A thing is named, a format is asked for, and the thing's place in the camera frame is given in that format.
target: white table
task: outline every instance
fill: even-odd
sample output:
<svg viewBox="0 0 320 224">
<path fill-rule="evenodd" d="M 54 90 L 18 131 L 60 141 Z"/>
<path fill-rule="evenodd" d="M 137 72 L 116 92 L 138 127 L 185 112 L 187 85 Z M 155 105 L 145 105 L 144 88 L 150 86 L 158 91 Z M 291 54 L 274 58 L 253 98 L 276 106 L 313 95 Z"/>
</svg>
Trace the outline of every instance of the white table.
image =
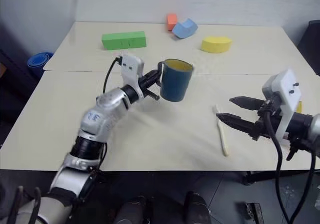
<svg viewBox="0 0 320 224">
<path fill-rule="evenodd" d="M 314 73 L 281 27 L 199 25 L 191 37 L 177 39 L 165 24 L 107 22 L 75 22 L 44 69 L 106 72 L 123 50 L 103 49 L 102 34 L 129 31 L 146 34 L 146 48 L 125 50 L 145 61 L 145 71 L 166 58 L 177 58 L 193 64 L 197 74 L 273 75 L 288 67 L 297 75 Z M 207 36 L 227 36 L 233 43 L 228 52 L 206 53 L 200 47 Z"/>
<path fill-rule="evenodd" d="M 83 113 L 101 94 L 103 72 L 46 71 L 0 151 L 0 168 L 57 170 L 71 150 Z M 258 142 L 225 126 L 229 157 L 221 150 L 212 106 L 255 121 L 255 112 L 228 100 L 235 96 L 263 98 L 261 86 L 269 75 L 195 74 L 182 102 L 146 98 L 134 104 L 115 127 L 108 141 L 102 169 L 106 171 L 152 170 L 274 170 L 276 150 L 272 142 Z M 303 112 L 318 113 L 319 81 L 300 81 Z M 108 88 L 122 85 L 119 74 L 110 76 Z M 283 156 L 288 146 L 282 145 Z M 308 169 L 310 155 L 299 151 L 283 170 Z"/>
</svg>

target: green block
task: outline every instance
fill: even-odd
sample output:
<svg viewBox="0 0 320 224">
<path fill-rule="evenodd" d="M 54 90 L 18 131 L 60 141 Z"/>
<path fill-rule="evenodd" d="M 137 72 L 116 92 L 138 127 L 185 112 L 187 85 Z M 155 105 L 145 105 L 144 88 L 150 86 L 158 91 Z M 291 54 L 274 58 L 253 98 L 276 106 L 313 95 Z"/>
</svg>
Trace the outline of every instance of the green block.
<svg viewBox="0 0 320 224">
<path fill-rule="evenodd" d="M 102 35 L 102 44 L 107 50 L 146 47 L 143 31 L 127 33 L 107 33 Z"/>
</svg>

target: orange block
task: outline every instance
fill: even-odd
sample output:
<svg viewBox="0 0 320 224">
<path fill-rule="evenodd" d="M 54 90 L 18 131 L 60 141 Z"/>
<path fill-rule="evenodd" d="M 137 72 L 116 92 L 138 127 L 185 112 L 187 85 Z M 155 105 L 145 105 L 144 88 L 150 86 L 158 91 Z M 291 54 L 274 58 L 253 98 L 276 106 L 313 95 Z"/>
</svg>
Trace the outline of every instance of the orange block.
<svg viewBox="0 0 320 224">
<path fill-rule="evenodd" d="M 167 17 L 166 24 L 167 24 L 168 30 L 171 31 L 177 24 L 177 18 L 176 18 L 177 15 L 175 13 L 168 13 L 166 17 Z"/>
</svg>

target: white wall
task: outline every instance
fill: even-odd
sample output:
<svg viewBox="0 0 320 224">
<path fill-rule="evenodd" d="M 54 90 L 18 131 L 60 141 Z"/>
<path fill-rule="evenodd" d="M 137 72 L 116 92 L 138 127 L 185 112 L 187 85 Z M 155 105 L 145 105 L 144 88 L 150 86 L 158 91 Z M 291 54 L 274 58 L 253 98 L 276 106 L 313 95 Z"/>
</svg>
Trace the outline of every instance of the white wall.
<svg viewBox="0 0 320 224">
<path fill-rule="evenodd" d="M 190 17 L 197 23 L 282 26 L 295 43 L 309 20 L 320 19 L 320 0 L 0 0 L 0 4 L 5 25 L 32 54 L 55 50 L 74 18 L 164 22 L 167 12 L 176 12 L 180 20 Z"/>
</svg>

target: blue mug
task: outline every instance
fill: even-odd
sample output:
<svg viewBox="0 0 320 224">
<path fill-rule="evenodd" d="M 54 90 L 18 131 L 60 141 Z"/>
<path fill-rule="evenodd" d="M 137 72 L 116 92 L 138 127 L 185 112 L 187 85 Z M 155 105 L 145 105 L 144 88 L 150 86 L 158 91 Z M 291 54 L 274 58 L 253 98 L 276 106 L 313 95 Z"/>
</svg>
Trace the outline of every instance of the blue mug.
<svg viewBox="0 0 320 224">
<path fill-rule="evenodd" d="M 170 102 L 182 101 L 194 67 L 179 59 L 166 59 L 159 65 L 163 65 L 161 97 Z"/>
</svg>

